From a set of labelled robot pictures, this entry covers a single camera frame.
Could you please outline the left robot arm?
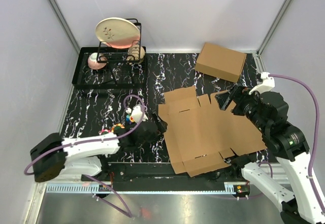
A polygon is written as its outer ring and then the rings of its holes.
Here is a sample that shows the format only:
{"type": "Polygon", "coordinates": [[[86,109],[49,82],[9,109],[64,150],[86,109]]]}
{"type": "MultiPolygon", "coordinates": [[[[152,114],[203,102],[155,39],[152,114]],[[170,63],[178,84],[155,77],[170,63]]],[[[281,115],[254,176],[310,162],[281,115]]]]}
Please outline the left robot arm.
{"type": "Polygon", "coordinates": [[[62,138],[51,133],[30,151],[35,182],[47,182],[60,175],[90,175],[105,181],[110,169],[100,155],[135,151],[154,142],[167,131],[168,124],[156,118],[127,126],[116,125],[107,133],[86,138],[62,138]]]}

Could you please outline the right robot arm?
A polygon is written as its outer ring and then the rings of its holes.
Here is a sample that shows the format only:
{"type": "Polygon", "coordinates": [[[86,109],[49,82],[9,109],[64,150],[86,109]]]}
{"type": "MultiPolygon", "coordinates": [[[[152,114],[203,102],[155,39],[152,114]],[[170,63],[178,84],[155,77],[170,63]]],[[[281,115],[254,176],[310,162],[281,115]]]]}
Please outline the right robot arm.
{"type": "Polygon", "coordinates": [[[220,109],[226,110],[235,103],[231,112],[245,116],[261,133],[262,141],[282,166],[292,190],[267,175],[247,154],[231,160],[231,177],[255,185],[277,207],[284,223],[324,223],[324,195],[308,170],[309,146],[303,132],[288,122],[289,106],[283,96],[238,84],[227,93],[220,109]]]}

